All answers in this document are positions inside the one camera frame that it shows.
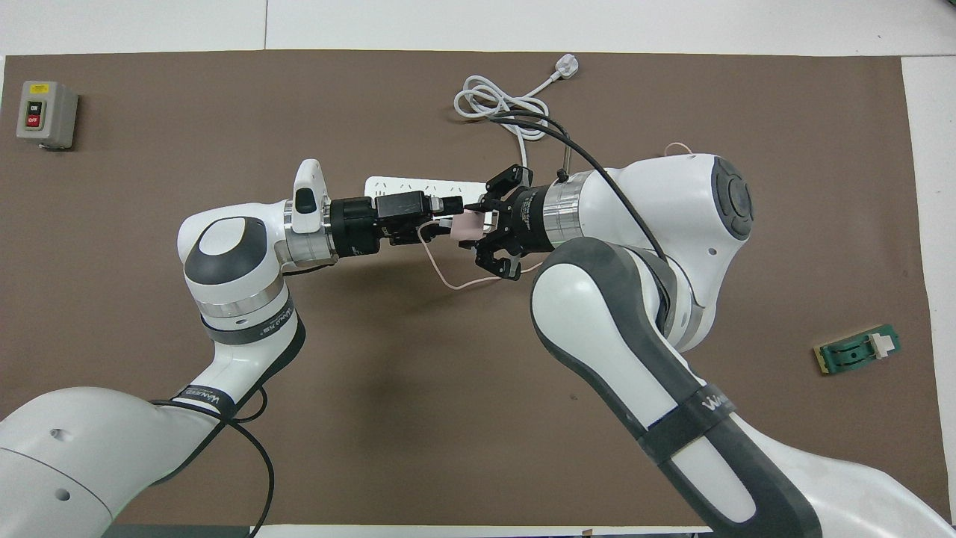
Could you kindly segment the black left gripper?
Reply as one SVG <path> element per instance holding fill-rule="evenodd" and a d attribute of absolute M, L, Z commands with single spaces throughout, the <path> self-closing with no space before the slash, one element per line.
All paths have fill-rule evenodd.
<path fill-rule="evenodd" d="M 379 252 L 379 239 L 392 246 L 430 243 L 433 238 L 450 234 L 432 220 L 423 191 L 389 194 L 384 197 L 353 197 L 331 203 L 331 233 L 335 252 L 341 258 Z"/>

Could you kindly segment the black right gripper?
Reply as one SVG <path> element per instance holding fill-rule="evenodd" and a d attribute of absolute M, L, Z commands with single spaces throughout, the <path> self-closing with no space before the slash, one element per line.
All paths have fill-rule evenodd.
<path fill-rule="evenodd" d="M 511 211 L 506 195 L 519 191 L 512 201 L 512 234 L 485 236 L 474 245 L 475 263 L 501 279 L 521 278 L 521 255 L 553 251 L 544 224 L 544 205 L 549 186 L 530 187 L 533 172 L 513 164 L 485 184 L 485 193 L 476 203 L 464 204 L 463 197 L 427 197 L 431 217 L 452 217 L 469 211 Z"/>

